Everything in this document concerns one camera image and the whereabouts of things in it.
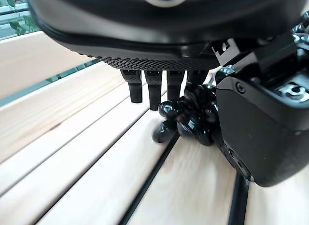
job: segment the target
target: metal screw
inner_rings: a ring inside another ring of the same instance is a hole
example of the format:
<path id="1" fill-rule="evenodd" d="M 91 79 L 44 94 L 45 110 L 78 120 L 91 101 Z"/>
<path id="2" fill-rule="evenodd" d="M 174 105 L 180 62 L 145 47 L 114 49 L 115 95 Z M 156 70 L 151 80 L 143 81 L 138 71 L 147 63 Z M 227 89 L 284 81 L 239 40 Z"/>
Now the metal screw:
<path id="1" fill-rule="evenodd" d="M 241 94 L 244 94 L 246 92 L 246 89 L 242 83 L 236 83 L 236 89 Z"/>

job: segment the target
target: wooden slat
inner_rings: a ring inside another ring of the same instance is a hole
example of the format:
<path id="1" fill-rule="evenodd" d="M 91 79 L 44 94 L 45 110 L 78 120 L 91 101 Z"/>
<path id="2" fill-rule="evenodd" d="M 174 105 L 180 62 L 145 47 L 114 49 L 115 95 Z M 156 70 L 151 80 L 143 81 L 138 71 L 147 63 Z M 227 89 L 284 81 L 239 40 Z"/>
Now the wooden slat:
<path id="1" fill-rule="evenodd" d="M 267 188 L 250 185 L 246 225 L 308 225 L 309 166 Z"/>
<path id="2" fill-rule="evenodd" d="M 117 224 L 167 146 L 151 138 L 162 120 L 148 111 L 38 224 Z"/>
<path id="3" fill-rule="evenodd" d="M 216 146 L 179 138 L 128 224 L 227 224 L 235 170 Z"/>
<path id="4" fill-rule="evenodd" d="M 0 163 L 124 82 L 102 62 L 0 108 Z"/>
<path id="5" fill-rule="evenodd" d="M 5 193 L 0 198 L 0 224 L 31 224 L 46 213 L 148 110 L 146 85 L 143 99 L 140 104 L 131 103 L 129 98 L 124 100 Z"/>
<path id="6" fill-rule="evenodd" d="M 91 60 L 41 31 L 0 41 L 0 99 Z"/>
<path id="7" fill-rule="evenodd" d="M 128 85 L 123 83 L 4 161 L 0 165 L 0 196 L 128 96 Z"/>

